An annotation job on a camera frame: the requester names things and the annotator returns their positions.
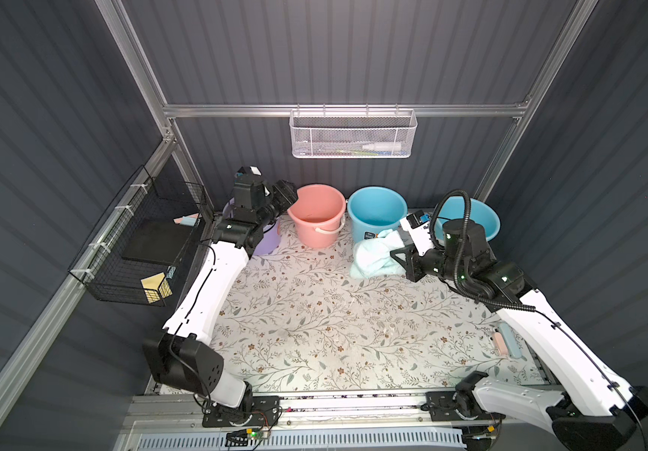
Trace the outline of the light green cloth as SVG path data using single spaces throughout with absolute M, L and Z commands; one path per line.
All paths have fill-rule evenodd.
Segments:
M 382 231 L 376 238 L 358 242 L 353 246 L 350 276 L 355 279 L 367 279 L 403 275 L 406 270 L 391 257 L 391 251 L 404 246 L 400 233 L 393 229 Z

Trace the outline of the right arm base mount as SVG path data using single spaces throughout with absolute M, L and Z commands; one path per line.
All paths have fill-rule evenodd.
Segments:
M 430 391 L 425 393 L 425 402 L 420 410 L 429 413 L 434 422 L 491 420 L 498 423 L 505 418 L 501 413 L 486 412 L 473 396 L 459 395 L 456 391 Z

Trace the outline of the blue bucket with label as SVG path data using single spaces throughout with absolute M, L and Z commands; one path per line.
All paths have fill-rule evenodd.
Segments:
M 408 214 L 408 205 L 399 193 L 378 186 L 359 189 L 347 203 L 354 244 L 376 238 L 380 232 L 397 229 Z

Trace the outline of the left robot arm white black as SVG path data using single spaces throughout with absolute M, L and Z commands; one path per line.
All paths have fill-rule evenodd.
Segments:
M 224 301 L 255 248 L 298 200 L 292 182 L 269 183 L 254 166 L 237 172 L 230 217 L 218 221 L 207 242 L 207 259 L 159 339 L 143 344 L 156 383 L 199 395 L 227 409 L 250 413 L 252 387 L 225 369 L 224 358 L 209 347 Z

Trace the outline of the pink plastic bucket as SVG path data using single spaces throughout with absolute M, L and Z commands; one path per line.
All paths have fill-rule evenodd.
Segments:
M 346 199 L 336 188 L 310 184 L 298 189 L 298 201 L 288 209 L 299 240 L 310 248 L 327 248 L 338 240 L 346 223 Z

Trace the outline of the blue bucket white handle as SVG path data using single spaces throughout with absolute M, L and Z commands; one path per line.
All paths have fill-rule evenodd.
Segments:
M 440 209 L 438 220 L 435 226 L 435 236 L 443 240 L 442 226 L 450 220 L 462 219 L 465 213 L 465 202 L 462 197 L 450 197 Z M 491 242 L 500 232 L 500 218 L 498 214 L 487 204 L 472 199 L 470 201 L 470 220 L 485 229 L 487 242 Z

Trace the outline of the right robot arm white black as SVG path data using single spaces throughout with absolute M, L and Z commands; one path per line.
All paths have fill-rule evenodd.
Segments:
M 445 407 L 464 420 L 497 413 L 526 422 L 569 450 L 619 450 L 641 432 L 648 387 L 631 385 L 598 358 L 515 263 L 494 257 L 481 225 L 455 219 L 436 232 L 433 223 L 422 212 L 400 222 L 404 245 L 391 257 L 406 278 L 436 276 L 483 304 L 526 341 L 561 386 L 528 389 L 475 370 L 457 383 Z

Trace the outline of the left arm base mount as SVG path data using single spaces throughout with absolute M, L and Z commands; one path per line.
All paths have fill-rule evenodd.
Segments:
M 277 396 L 244 398 L 237 408 L 211 402 L 205 404 L 203 428 L 269 428 L 284 409 Z

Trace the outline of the purple plastic bucket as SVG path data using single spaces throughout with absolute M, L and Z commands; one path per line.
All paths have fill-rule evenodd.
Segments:
M 235 199 L 232 197 L 222 210 L 222 217 L 230 219 L 234 215 Z M 278 218 L 274 224 L 267 225 L 264 228 L 264 235 L 261 242 L 254 249 L 255 256 L 265 256 L 271 254 L 281 243 L 281 218 Z

